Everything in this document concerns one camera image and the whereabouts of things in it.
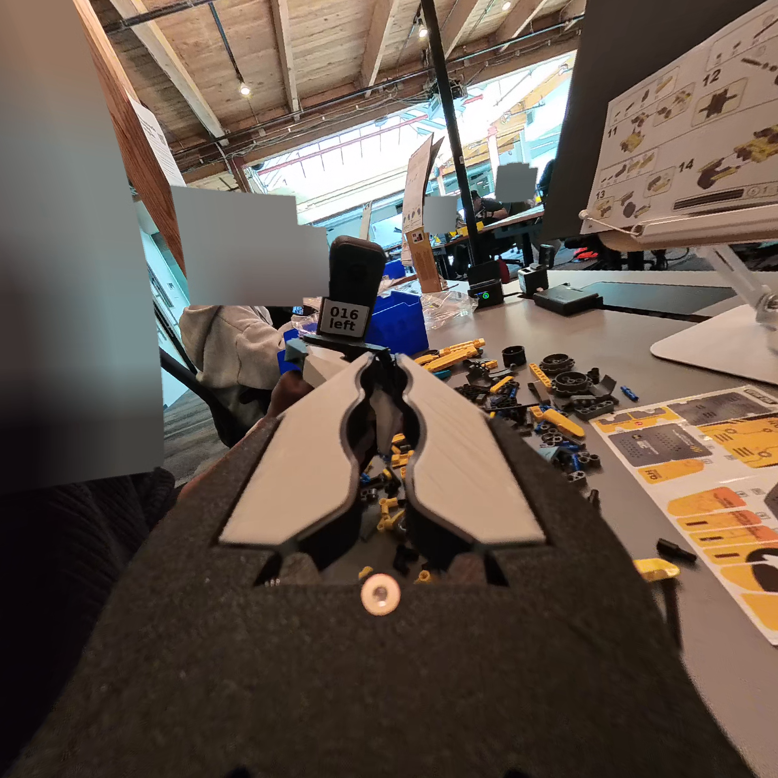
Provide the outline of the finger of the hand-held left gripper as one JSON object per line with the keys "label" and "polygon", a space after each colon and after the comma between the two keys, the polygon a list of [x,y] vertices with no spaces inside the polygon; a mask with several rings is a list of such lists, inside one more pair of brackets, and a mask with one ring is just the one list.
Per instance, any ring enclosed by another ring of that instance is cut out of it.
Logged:
{"label": "finger of the hand-held left gripper", "polygon": [[307,353],[302,375],[314,389],[332,380],[344,371],[354,375],[359,363],[350,363],[343,353]]}
{"label": "finger of the hand-held left gripper", "polygon": [[375,416],[375,438],[379,453],[391,453],[394,437],[401,433],[403,413],[391,394],[373,389],[370,406]]}

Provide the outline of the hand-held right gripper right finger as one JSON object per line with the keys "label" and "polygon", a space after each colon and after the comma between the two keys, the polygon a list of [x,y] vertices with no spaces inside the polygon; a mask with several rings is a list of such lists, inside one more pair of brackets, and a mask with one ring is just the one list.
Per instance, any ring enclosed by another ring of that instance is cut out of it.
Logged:
{"label": "hand-held right gripper right finger", "polygon": [[404,403],[419,426],[407,471],[414,509],[487,549],[545,544],[491,418],[407,355],[396,362],[407,378]]}

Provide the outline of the pile of small building pieces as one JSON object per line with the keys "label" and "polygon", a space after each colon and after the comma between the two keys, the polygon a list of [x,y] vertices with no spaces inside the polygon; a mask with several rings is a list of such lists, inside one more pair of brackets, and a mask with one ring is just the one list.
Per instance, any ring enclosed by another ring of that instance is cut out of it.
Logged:
{"label": "pile of small building pieces", "polygon": [[390,352],[389,366],[374,357],[367,373],[366,386],[392,395],[403,413],[403,425],[384,457],[384,470],[370,479],[359,476],[355,511],[361,539],[368,541],[377,531],[396,535],[400,545],[394,569],[406,576],[417,566],[421,581],[443,578],[456,585],[509,588],[521,576],[550,579],[562,570],[584,582],[614,578],[615,570],[622,568],[630,569],[633,577],[639,575],[601,516],[598,491],[590,489],[585,497],[577,491],[586,481],[586,471],[600,461],[587,450],[583,428],[551,403],[539,378],[531,383],[539,402],[530,404],[512,397],[517,384],[511,372],[489,386],[466,383],[453,389],[491,418],[491,431],[546,543],[487,549],[462,541],[414,509],[407,471],[419,441],[419,424],[403,400],[407,378],[398,368],[399,355]]}

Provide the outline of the clear plastic bag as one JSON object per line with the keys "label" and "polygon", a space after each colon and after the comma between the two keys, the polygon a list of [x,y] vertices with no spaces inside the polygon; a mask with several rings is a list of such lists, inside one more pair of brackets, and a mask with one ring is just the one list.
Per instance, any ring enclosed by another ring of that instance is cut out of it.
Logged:
{"label": "clear plastic bag", "polygon": [[419,296],[419,301],[427,332],[444,326],[452,319],[472,316],[479,303],[477,297],[471,297],[468,292],[455,289],[423,293]]}

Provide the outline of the black office chair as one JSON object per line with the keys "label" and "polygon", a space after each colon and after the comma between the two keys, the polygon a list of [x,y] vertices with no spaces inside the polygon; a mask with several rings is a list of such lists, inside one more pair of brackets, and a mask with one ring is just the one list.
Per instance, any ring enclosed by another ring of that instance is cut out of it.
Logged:
{"label": "black office chair", "polygon": [[[184,367],[162,347],[159,348],[159,353],[162,369],[207,404],[219,440],[228,448],[238,444],[249,433],[250,426],[241,423],[238,417],[220,402],[212,389],[198,382],[194,373]],[[266,417],[267,410],[271,404],[271,391],[244,387],[239,394],[239,402],[241,404],[257,403],[261,409],[262,417]]]}

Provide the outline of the wooden background desk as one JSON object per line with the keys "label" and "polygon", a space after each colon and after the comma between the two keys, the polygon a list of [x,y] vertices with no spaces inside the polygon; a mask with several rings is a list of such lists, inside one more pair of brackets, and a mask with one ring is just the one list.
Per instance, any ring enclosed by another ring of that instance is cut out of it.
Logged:
{"label": "wooden background desk", "polygon": [[[477,222],[478,232],[480,235],[496,233],[498,237],[511,237],[524,233],[536,233],[541,228],[541,220],[544,212],[545,208],[540,204],[532,209],[495,221],[489,225]],[[434,248],[437,246],[453,246],[462,243],[467,237],[468,230],[465,227],[453,233],[450,237],[437,239],[432,245]]]}

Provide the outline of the black metal pole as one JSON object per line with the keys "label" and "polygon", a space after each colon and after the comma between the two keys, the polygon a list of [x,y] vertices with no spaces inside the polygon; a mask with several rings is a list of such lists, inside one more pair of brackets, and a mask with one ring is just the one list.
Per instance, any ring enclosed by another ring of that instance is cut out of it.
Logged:
{"label": "black metal pole", "polygon": [[445,118],[447,134],[453,155],[453,165],[460,188],[460,196],[464,208],[465,224],[468,228],[466,243],[470,255],[471,265],[476,267],[483,263],[481,247],[479,244],[479,232],[474,215],[474,206],[468,181],[468,172],[464,165],[462,142],[457,123],[457,115],[454,108],[451,80],[447,71],[446,55],[442,46],[442,37],[435,3],[433,1],[421,1],[422,14],[425,26],[429,34],[429,47],[433,60],[433,68],[439,89],[440,101]]}

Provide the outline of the black power adapter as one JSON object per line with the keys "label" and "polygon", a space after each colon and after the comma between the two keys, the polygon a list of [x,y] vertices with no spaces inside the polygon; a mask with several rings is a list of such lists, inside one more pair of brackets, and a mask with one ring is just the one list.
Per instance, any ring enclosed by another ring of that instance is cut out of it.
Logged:
{"label": "black power adapter", "polygon": [[603,308],[603,299],[599,293],[568,285],[540,290],[533,295],[532,300],[540,308],[561,316],[574,316]]}

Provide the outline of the wooden pillar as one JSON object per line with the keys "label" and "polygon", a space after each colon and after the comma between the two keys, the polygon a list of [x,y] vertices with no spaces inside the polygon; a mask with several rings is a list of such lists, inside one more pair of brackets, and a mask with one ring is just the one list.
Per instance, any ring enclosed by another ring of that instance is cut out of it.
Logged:
{"label": "wooden pillar", "polygon": [[171,187],[133,106],[132,101],[137,99],[137,95],[90,2],[74,1],[74,5],[111,115],[128,180],[161,231],[180,270],[185,274],[186,267]]}

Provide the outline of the yellow curved piece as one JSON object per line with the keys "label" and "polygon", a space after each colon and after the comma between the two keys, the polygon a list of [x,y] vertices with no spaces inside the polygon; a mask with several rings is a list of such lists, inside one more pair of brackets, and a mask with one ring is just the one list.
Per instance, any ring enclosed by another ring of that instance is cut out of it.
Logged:
{"label": "yellow curved piece", "polygon": [[633,565],[648,584],[673,580],[679,577],[681,569],[665,559],[634,559]]}

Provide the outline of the yellow grey sticker sheet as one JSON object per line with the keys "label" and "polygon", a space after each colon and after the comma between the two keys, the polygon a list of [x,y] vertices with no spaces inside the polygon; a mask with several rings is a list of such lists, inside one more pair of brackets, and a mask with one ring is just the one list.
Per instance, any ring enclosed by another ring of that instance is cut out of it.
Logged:
{"label": "yellow grey sticker sheet", "polygon": [[591,425],[775,647],[776,396],[745,385]]}

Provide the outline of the white paper notice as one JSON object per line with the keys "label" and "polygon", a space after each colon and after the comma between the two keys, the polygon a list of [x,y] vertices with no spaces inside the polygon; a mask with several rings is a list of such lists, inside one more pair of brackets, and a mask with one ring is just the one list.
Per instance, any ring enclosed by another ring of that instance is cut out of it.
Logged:
{"label": "white paper notice", "polygon": [[160,122],[155,114],[132,98],[130,98],[130,104],[139,119],[141,130],[149,142],[152,153],[167,182],[171,186],[186,188],[187,184],[173,158]]}

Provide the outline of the dark grey panel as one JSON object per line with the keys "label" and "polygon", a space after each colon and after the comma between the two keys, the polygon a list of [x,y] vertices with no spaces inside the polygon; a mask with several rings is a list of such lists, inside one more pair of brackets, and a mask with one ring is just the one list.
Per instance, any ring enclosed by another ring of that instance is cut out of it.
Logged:
{"label": "dark grey panel", "polygon": [[588,1],[541,236],[579,235],[608,103],[760,1]]}

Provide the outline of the white booklet stand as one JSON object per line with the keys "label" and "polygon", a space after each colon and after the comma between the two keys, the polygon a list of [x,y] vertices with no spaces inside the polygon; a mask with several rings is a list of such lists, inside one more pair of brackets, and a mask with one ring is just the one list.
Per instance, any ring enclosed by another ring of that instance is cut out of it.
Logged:
{"label": "white booklet stand", "polygon": [[585,227],[601,228],[609,248],[691,248],[705,258],[744,301],[723,314],[656,342],[650,349],[660,359],[777,384],[777,294],[748,270],[732,249],[776,239],[777,205],[680,216],[615,227],[593,211],[579,212]]}

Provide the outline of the building instruction booklet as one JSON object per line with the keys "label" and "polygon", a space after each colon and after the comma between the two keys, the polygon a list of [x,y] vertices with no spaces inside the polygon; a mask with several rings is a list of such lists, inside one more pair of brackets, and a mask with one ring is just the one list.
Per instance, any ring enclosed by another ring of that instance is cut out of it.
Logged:
{"label": "building instruction booklet", "polygon": [[774,237],[776,132],[777,3],[764,2],[609,102],[581,233]]}

